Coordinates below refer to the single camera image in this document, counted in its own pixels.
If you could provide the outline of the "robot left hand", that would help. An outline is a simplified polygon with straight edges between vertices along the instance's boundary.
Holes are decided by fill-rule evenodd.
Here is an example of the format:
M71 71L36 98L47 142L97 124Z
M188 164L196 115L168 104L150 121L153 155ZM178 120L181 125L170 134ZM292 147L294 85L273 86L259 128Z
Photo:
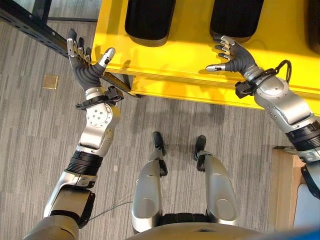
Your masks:
M77 37L76 31L71 28L66 39L68 59L75 77L83 91L101 87L100 78L104 74L107 65L116 53L113 47L108 48L100 60L92 64L92 49L84 47L84 38Z

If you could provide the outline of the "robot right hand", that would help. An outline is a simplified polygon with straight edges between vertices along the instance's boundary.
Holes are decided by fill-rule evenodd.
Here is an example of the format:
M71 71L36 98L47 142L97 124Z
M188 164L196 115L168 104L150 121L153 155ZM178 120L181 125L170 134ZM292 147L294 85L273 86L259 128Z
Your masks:
M239 72L244 75L252 67L257 67L250 52L233 38L214 34L213 40L218 43L214 46L215 49L221 51L218 56L226 59L227 62L208 65L205 68L207 72Z

